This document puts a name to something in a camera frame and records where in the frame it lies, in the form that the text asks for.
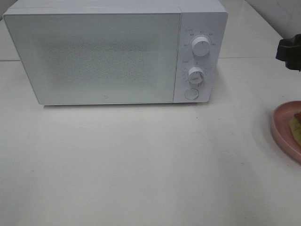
white knob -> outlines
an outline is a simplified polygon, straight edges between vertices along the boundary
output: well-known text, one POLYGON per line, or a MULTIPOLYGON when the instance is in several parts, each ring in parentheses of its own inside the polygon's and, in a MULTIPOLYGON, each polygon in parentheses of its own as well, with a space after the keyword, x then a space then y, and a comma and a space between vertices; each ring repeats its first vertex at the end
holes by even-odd
POLYGON ((199 67, 188 70, 188 81, 192 84, 200 84, 204 80, 204 72, 199 67))
POLYGON ((210 51, 211 41, 205 36, 195 38, 192 43, 192 52, 199 57, 205 56, 210 51))

black object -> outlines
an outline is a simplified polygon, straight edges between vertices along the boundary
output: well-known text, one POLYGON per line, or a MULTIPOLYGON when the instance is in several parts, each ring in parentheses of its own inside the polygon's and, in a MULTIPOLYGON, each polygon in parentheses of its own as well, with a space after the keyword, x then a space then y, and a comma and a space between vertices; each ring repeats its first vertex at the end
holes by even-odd
POLYGON ((276 59, 285 61, 290 70, 301 71, 301 34, 279 42, 276 59))

control panel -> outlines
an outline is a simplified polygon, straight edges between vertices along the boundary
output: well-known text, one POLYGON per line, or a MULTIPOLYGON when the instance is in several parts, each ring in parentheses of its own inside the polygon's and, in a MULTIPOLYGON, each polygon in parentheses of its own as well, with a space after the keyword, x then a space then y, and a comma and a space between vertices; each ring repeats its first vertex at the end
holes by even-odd
POLYGON ((207 102, 228 14, 182 13, 174 103, 207 102))

bread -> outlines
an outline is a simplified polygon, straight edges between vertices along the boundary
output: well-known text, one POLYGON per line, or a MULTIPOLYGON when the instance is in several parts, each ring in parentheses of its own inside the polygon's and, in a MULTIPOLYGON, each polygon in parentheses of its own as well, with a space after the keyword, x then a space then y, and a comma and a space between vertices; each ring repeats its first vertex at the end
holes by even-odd
POLYGON ((293 134, 293 138, 301 145, 301 112, 295 114, 290 120, 290 128, 293 134))

white countertop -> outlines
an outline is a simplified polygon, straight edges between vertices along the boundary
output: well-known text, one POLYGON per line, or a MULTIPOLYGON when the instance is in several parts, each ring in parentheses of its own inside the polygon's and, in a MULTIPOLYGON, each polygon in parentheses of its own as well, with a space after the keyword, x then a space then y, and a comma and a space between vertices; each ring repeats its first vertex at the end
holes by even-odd
POLYGON ((0 62, 0 225, 300 226, 301 165, 269 124, 301 98, 301 74, 233 2, 206 104, 44 107, 21 63, 0 62))

